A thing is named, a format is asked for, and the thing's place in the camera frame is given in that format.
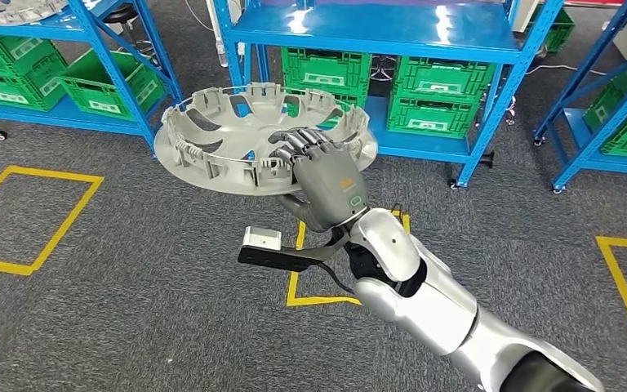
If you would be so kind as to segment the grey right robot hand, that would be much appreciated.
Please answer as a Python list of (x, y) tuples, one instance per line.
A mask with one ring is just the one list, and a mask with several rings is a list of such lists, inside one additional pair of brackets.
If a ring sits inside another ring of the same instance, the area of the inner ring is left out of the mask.
[(277, 196), (278, 201), (315, 232), (325, 232), (351, 221), (367, 210), (368, 192), (362, 173), (349, 151), (325, 132), (308, 127), (276, 131), (268, 142), (284, 144), (271, 155), (291, 165), (304, 192)]

